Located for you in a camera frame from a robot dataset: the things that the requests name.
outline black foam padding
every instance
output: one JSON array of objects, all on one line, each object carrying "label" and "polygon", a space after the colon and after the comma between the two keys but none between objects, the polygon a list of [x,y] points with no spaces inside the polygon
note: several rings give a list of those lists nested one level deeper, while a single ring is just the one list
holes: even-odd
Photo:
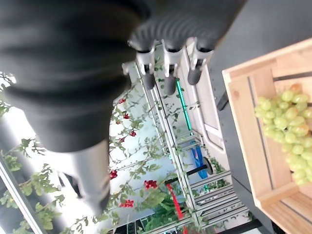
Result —
[{"label": "black foam padding", "polygon": [[0,70],[17,80],[5,94],[45,148],[108,141],[113,100],[130,85],[121,64],[136,58],[127,40],[141,20],[135,0],[2,4]]},{"label": "black foam padding", "polygon": [[176,77],[169,75],[165,77],[165,94],[172,95],[176,91]]},{"label": "black foam padding", "polygon": [[195,70],[190,69],[189,75],[187,76],[187,80],[190,85],[196,85],[199,82],[201,75],[201,70],[196,68]]},{"label": "black foam padding", "polygon": [[146,75],[142,75],[143,84],[147,90],[151,90],[155,86],[155,76],[154,74],[147,73]]},{"label": "black foam padding", "polygon": [[200,47],[215,49],[246,0],[162,1],[160,11],[138,27],[130,38],[136,50],[147,50],[154,39],[186,41],[198,37]]}]

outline green grape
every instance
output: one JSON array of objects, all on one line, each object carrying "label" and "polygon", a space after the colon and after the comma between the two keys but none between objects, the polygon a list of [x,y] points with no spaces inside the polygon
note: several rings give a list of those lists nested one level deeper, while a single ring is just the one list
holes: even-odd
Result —
[{"label": "green grape", "polygon": [[255,116],[256,116],[257,118],[260,118],[260,119],[262,119],[262,118],[264,117],[264,115],[263,115],[262,113],[259,113],[259,112],[256,112],[256,113],[255,113]]},{"label": "green grape", "polygon": [[273,123],[273,120],[271,118],[263,118],[262,121],[265,124],[272,124]]},{"label": "green grape", "polygon": [[292,145],[292,144],[287,144],[287,143],[285,143],[285,144],[283,144],[283,146],[282,146],[282,151],[283,151],[284,153],[288,153],[288,152],[292,151],[292,149],[293,149],[293,145]]},{"label": "green grape", "polygon": [[305,109],[307,109],[308,104],[306,102],[300,102],[296,104],[296,108],[299,112],[304,111]]},{"label": "green grape", "polygon": [[273,111],[268,111],[265,114],[265,118],[274,118],[275,117],[275,113]]},{"label": "green grape", "polygon": [[303,158],[299,158],[297,161],[295,161],[292,165],[291,168],[296,172],[296,171],[301,171],[301,170],[306,170],[308,168],[307,161],[304,160]]},{"label": "green grape", "polygon": [[288,165],[294,164],[299,159],[300,159],[300,156],[294,155],[294,154],[291,154],[291,153],[286,156],[286,162],[288,163]]},{"label": "green grape", "polygon": [[260,103],[263,103],[263,102],[265,102],[265,101],[267,101],[267,99],[265,98],[265,97],[258,97],[258,103],[260,104]]},{"label": "green grape", "polygon": [[312,147],[312,137],[304,138],[302,141],[302,145],[304,148],[310,148]]},{"label": "green grape", "polygon": [[275,130],[273,130],[273,129],[266,130],[266,131],[264,131],[264,135],[269,137],[269,138],[274,138]]},{"label": "green grape", "polygon": [[301,124],[292,128],[292,132],[295,133],[298,137],[303,137],[309,132],[309,126],[306,124]]},{"label": "green grape", "polygon": [[256,111],[256,112],[263,112],[263,109],[260,106],[256,106],[254,108],[254,111]]},{"label": "green grape", "polygon": [[293,99],[293,96],[294,96],[293,91],[287,90],[287,91],[283,92],[282,100],[286,101],[286,102],[291,101]]},{"label": "green grape", "polygon": [[305,171],[296,171],[292,174],[292,177],[295,179],[295,180],[299,180],[299,179],[304,179],[306,178],[306,172]]},{"label": "green grape", "polygon": [[292,143],[295,143],[297,140],[297,137],[294,133],[290,133],[290,132],[287,132],[285,133],[285,141],[289,144],[292,144]]},{"label": "green grape", "polygon": [[279,105],[279,108],[281,108],[282,110],[285,110],[285,109],[288,109],[288,107],[289,107],[289,104],[288,104],[288,102],[281,102]]},{"label": "green grape", "polygon": [[309,182],[312,182],[312,175],[307,175],[307,180],[308,180]]},{"label": "green grape", "polygon": [[295,107],[289,108],[285,113],[285,117],[289,120],[294,119],[297,115],[298,115],[298,110]]},{"label": "green grape", "polygon": [[276,109],[274,110],[274,113],[275,113],[275,116],[276,116],[276,117],[281,117],[282,114],[283,114],[283,111],[282,111],[282,109],[280,109],[280,108],[276,108]]},{"label": "green grape", "polygon": [[289,88],[289,90],[293,91],[294,94],[300,94],[302,92],[302,85],[295,83]]},{"label": "green grape", "polygon": [[307,175],[312,176],[312,167],[307,167],[305,172]]},{"label": "green grape", "polygon": [[294,145],[292,148],[292,153],[295,155],[300,155],[304,151],[304,148],[302,145]]},{"label": "green grape", "polygon": [[309,109],[303,111],[303,117],[311,119],[312,118],[312,109],[309,108]]},{"label": "green grape", "polygon": [[276,117],[275,119],[274,119],[274,124],[277,126],[277,128],[279,128],[279,129],[285,129],[285,128],[287,128],[287,124],[288,124],[288,122],[287,122],[287,120],[285,119],[285,118],[283,118],[283,117]]},{"label": "green grape", "polygon": [[312,152],[305,151],[301,154],[301,157],[307,161],[312,161]]},{"label": "green grape", "polygon": [[270,100],[265,100],[264,102],[260,103],[260,106],[263,110],[268,111],[269,109],[271,109],[272,104]]},{"label": "green grape", "polygon": [[296,116],[292,121],[290,121],[290,126],[297,126],[306,123],[306,120],[302,116]]},{"label": "green grape", "polygon": [[282,131],[276,131],[275,134],[274,134],[274,140],[279,142],[279,143],[284,143],[285,140],[284,140],[284,133]]},{"label": "green grape", "polygon": [[296,181],[296,184],[297,184],[298,186],[302,186],[302,185],[307,184],[308,182],[309,182],[308,179],[304,178],[304,179],[299,179],[299,180],[297,180],[297,181]]},{"label": "green grape", "polygon": [[267,131],[267,130],[274,130],[275,126],[273,124],[267,124],[265,126],[263,126],[263,131]]},{"label": "green grape", "polygon": [[297,94],[292,98],[293,103],[307,102],[309,99],[306,94]]}]

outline wooden slat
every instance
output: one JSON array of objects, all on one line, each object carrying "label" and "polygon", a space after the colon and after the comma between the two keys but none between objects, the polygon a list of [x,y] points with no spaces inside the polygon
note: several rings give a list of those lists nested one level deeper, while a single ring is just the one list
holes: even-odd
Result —
[{"label": "wooden slat", "polygon": [[312,225],[281,202],[264,207],[262,211],[287,234],[312,233]]},{"label": "wooden slat", "polygon": [[276,66],[272,69],[274,77],[288,76],[312,71],[312,47],[302,48],[295,52],[276,58]]},{"label": "wooden slat", "polygon": [[252,66],[257,67],[258,64],[260,64],[260,63],[266,64],[266,62],[269,61],[269,60],[271,60],[271,62],[273,62],[273,61],[275,61],[275,59],[277,57],[284,56],[284,55],[287,55],[289,53],[305,49],[307,47],[312,47],[312,39],[304,40],[304,41],[296,43],[294,45],[291,45],[291,46],[285,47],[283,49],[279,49],[279,50],[273,51],[273,52],[268,53],[266,55],[263,55],[263,56],[260,56],[258,58],[255,58],[255,59],[252,59],[250,61],[247,61],[245,63],[242,63],[240,65],[237,65],[237,66],[234,66],[232,68],[226,69],[224,71],[224,73],[228,73],[231,76],[233,76],[232,75],[233,72],[236,72],[238,74],[242,74],[242,72],[239,72],[239,70],[242,71],[242,69],[248,69],[248,67],[252,67]]},{"label": "wooden slat", "polygon": [[[260,96],[273,98],[276,94],[273,77],[270,68],[264,68],[250,76],[253,89],[253,97],[257,103]],[[292,181],[291,172],[285,161],[285,154],[282,152],[281,144],[263,135],[267,160],[269,164],[273,188],[279,188]]]},{"label": "wooden slat", "polygon": [[302,93],[309,95],[309,102],[312,102],[312,77],[303,77],[296,79],[285,79],[274,82],[276,91],[282,93],[285,90],[288,90],[293,84],[302,85]]},{"label": "wooden slat", "polygon": [[226,83],[226,89],[252,193],[256,200],[258,196],[272,189],[248,80],[239,79]]},{"label": "wooden slat", "polygon": [[304,194],[305,196],[312,199],[312,183],[309,183],[304,186],[300,186],[299,191]]},{"label": "wooden slat", "polygon": [[296,193],[282,201],[312,223],[312,200],[309,197]]},{"label": "wooden slat", "polygon": [[281,199],[287,198],[293,194],[299,192],[299,187],[296,183],[292,182],[285,186],[282,186],[278,189],[261,196],[258,198],[258,203],[256,204],[258,208],[263,208],[271,204],[279,202]]}]

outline grape bunch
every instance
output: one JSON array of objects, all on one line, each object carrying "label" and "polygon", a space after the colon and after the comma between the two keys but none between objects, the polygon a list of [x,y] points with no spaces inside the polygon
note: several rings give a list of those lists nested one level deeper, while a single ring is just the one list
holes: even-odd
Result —
[{"label": "grape bunch", "polygon": [[312,182],[312,136],[307,125],[312,109],[308,99],[302,86],[294,84],[272,99],[259,97],[255,107],[256,117],[264,124],[264,135],[281,143],[282,151],[288,153],[286,162],[298,185]]}]

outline white wall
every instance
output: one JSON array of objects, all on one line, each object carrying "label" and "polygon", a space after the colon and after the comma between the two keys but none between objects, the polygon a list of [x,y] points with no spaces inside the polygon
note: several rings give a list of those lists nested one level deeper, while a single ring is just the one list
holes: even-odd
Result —
[{"label": "white wall", "polygon": [[244,234],[261,234],[261,232],[257,228],[255,228],[248,232],[245,232]]}]

